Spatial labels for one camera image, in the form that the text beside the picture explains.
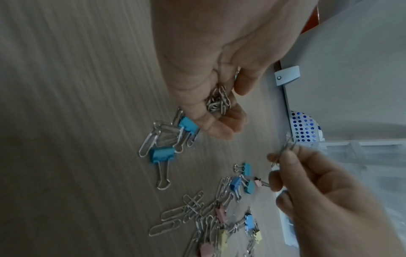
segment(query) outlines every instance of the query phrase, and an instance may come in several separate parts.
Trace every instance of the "hand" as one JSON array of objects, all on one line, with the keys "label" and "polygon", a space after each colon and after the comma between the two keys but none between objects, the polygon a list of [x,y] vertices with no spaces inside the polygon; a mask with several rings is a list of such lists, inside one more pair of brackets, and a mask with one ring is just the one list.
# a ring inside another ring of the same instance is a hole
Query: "hand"
[{"label": "hand", "polygon": [[[247,122],[232,89],[247,94],[299,36],[317,0],[152,0],[156,54],[169,93],[202,130],[232,139]],[[241,67],[237,80],[234,75]],[[205,100],[221,83],[231,109],[210,114]]]},{"label": "hand", "polygon": [[405,256],[372,194],[322,153],[301,146],[283,152],[269,185],[288,190],[276,204],[293,220],[302,257]]}]

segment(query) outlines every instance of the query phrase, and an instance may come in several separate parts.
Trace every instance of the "fingernail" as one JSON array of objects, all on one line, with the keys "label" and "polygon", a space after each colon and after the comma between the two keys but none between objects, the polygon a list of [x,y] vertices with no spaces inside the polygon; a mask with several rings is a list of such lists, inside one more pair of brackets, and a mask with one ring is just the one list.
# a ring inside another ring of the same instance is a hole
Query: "fingernail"
[{"label": "fingernail", "polygon": [[286,164],[294,164],[297,162],[296,154],[289,150],[283,151],[280,159],[282,162],[284,162]]}]

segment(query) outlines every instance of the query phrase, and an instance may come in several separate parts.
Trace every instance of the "wooden table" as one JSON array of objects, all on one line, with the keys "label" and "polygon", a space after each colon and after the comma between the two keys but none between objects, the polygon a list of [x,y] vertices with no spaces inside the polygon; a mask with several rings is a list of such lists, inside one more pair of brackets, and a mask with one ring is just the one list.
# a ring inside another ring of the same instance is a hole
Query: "wooden table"
[{"label": "wooden table", "polygon": [[[146,0],[6,0],[0,4],[0,255],[181,256],[194,223],[148,236],[184,194],[214,198],[233,164],[267,178],[266,154],[289,130],[284,98],[267,72],[238,98],[249,124],[232,142],[201,133],[171,163],[171,187],[155,188],[156,167],[137,156],[155,120],[170,121]],[[248,206],[261,228],[257,256],[297,256],[284,244],[275,196]],[[225,256],[242,256],[244,232]]]}]

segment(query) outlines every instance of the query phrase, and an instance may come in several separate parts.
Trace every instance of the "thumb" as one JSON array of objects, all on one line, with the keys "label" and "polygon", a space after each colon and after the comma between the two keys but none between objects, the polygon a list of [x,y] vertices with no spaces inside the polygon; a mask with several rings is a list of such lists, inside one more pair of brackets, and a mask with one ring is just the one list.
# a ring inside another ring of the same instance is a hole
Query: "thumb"
[{"label": "thumb", "polygon": [[324,195],[309,179],[305,169],[292,151],[284,151],[280,157],[280,176],[292,196],[293,204],[319,202]]}]

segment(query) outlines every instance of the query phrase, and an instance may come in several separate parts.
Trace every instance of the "table surface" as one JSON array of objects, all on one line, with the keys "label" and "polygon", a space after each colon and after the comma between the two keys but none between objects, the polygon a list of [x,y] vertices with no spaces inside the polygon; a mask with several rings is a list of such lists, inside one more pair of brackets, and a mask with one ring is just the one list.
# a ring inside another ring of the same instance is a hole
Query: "table surface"
[{"label": "table surface", "polygon": [[[233,164],[267,178],[266,154],[289,130],[272,69],[238,101],[249,124],[233,141],[201,133],[171,162],[171,187],[137,155],[153,121],[171,121],[146,0],[6,0],[0,4],[0,255],[182,256],[193,222],[151,238],[162,211],[204,190],[211,202]],[[268,188],[232,203],[248,206],[263,241],[257,256],[297,256],[284,244]],[[242,256],[244,232],[224,256]]]}]

